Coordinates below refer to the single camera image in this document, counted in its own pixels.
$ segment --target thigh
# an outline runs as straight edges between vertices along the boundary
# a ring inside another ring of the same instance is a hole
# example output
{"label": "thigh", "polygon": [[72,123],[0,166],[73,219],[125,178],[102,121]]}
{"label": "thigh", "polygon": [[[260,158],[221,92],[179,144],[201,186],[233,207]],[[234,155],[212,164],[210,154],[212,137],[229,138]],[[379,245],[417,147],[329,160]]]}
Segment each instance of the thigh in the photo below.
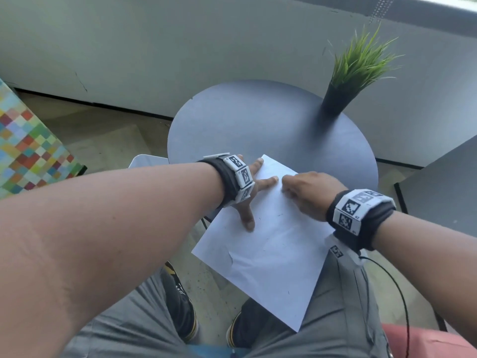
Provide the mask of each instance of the thigh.
{"label": "thigh", "polygon": [[66,346],[62,358],[189,357],[165,304],[157,271],[125,298],[89,322]]}
{"label": "thigh", "polygon": [[388,357],[366,271],[348,255],[325,260],[301,329],[270,316],[247,357]]}

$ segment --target gray tabletop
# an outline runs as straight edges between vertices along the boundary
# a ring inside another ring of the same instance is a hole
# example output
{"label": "gray tabletop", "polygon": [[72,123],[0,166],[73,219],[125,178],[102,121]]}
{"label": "gray tabletop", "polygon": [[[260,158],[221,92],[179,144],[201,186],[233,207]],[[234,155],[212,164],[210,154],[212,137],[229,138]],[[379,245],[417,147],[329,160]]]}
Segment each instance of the gray tabletop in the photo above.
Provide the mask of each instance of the gray tabletop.
{"label": "gray tabletop", "polygon": [[366,138],[343,113],[321,113],[322,100],[265,80],[210,87],[177,112],[167,138],[169,162],[230,152],[251,163],[266,154],[299,173],[326,172],[350,189],[376,189],[377,165]]}

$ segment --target pink seat cushion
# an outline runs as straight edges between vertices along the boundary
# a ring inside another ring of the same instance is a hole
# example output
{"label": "pink seat cushion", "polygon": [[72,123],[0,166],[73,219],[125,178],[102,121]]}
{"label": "pink seat cushion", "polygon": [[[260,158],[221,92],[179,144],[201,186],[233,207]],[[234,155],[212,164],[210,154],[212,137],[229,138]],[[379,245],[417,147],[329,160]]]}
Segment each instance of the pink seat cushion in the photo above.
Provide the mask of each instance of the pink seat cushion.
{"label": "pink seat cushion", "polygon": [[[406,327],[402,325],[383,324],[394,358],[406,355]],[[477,358],[477,349],[461,336],[411,328],[409,358]]]}

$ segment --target plant pot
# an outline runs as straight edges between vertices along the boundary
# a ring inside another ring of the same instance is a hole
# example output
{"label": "plant pot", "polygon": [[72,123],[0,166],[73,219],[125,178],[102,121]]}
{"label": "plant pot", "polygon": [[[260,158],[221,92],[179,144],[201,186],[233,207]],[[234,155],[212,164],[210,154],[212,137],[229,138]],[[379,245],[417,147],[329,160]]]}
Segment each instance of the plant pot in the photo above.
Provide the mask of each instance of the plant pot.
{"label": "plant pot", "polygon": [[325,98],[321,103],[321,109],[328,115],[337,117],[344,108],[359,94],[336,89],[331,83],[328,84]]}

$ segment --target colorful mosaic panel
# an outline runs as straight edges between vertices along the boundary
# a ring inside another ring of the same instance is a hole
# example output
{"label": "colorful mosaic panel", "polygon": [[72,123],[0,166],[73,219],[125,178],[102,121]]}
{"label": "colorful mosaic panel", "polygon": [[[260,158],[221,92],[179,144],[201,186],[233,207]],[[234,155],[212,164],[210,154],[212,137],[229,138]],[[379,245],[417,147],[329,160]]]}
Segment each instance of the colorful mosaic panel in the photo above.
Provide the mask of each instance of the colorful mosaic panel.
{"label": "colorful mosaic panel", "polygon": [[0,198],[68,179],[84,170],[0,80]]}

